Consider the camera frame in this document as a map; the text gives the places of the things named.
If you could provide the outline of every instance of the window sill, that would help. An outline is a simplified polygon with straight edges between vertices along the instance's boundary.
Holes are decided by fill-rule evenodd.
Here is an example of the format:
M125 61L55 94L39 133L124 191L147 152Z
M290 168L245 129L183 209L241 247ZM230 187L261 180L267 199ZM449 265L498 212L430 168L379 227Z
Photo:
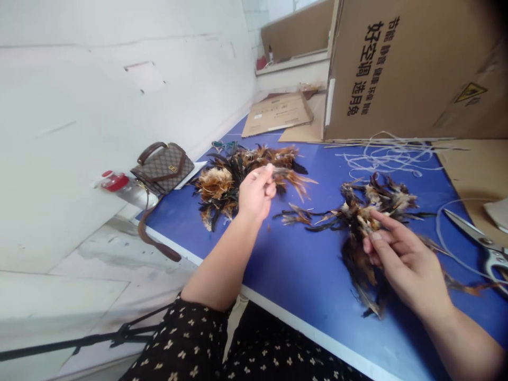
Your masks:
M268 74L274 71L290 69L297 66L308 65L310 63L312 64L314 62L324 61L327 59L329 59L328 52L324 49L324 51L318 51L306 56L294 57L289 61L284 61L279 64L277 63L261 70L256 70L256 76Z

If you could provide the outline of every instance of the feather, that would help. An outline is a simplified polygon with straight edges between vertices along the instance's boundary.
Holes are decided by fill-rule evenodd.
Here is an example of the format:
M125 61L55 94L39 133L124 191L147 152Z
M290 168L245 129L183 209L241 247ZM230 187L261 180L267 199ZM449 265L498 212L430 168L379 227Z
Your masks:
M307 174L307 170L295 162L298 150L294 146L280 149L259 144L256 146L255 149L248 150L236 142L215 142L214 147L220 147L218 151L223 154L215 152L208 154L210 164L191 181L194 185L193 195L201 196L199 211L207 230L215 231L221 214L227 220L236 215L240 184L251 171L269 162L276 167L274 181L279 195L284 195L291 185L296 188L302 200L303 197L308 197L306 183L316 182L298 174ZM310 225L308 214L296 212L296 215L298 218L294 219L295 222Z
M345 183L340 190L344 197L344 203L337 209L323 213L306 211L304 221L297 218L300 215L294 208L291 211L283 211L280 215L285 213L292 215L291 223L303 222L308 225L305 229L311 232L349 229L349 238L342 247L342 261L348 270L359 300L367 308L363 316L375 314L381 318L391 293L391 287L382 270L370 263L368 255L363 250L363 238L383 228L377 220L370 216L370 211L380 211L402 223L435 216L435 214L408 212L408 209L418 207L416 205L417 197L412 195L404 184L395 183L390 176L385 177L384 184L380 184L378 174L375 173L370 177L368 184ZM358 197L355 191L361 191L364 199ZM310 225L313 219L316 219L317 222ZM432 251L447 254L430 238L423 236L419 236L419 238ZM443 276L449 288L473 295L478 295L482 289L497 287L495 283L463 285L451 278L445 271L443 271Z
M294 160L293 160L292 170L294 170L296 173L301 174L301 175L308 175L309 174L309 172L307 172L307 170L305 169L304 166L301 166Z

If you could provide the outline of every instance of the warning label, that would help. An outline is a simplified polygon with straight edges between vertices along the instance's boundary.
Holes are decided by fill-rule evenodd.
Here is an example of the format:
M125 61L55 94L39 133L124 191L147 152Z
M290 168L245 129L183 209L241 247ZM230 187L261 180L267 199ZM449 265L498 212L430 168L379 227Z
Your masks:
M475 84L474 82L471 82L469 85L466 86L464 91L460 93L455 103L465 101L466 99L473 98L477 95L486 93L487 91L488 90L485 87L482 87L480 85Z

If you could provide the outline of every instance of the dress sleeve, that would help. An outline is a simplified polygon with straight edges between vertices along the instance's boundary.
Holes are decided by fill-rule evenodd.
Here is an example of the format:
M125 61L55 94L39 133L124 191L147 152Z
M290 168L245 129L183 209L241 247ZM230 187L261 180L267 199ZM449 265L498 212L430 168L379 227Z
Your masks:
M185 302L178 294L152 340L120 381L220 378L228 317L229 312Z

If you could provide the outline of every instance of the fingernail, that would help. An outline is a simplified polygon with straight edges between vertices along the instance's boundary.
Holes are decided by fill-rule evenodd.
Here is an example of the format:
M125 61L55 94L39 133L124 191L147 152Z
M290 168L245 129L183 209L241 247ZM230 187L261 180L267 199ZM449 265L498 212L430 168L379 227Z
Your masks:
M373 241L379 241L380 239L382 239L382 237L381 234L379 234L378 232L374 232L370 235L370 239Z

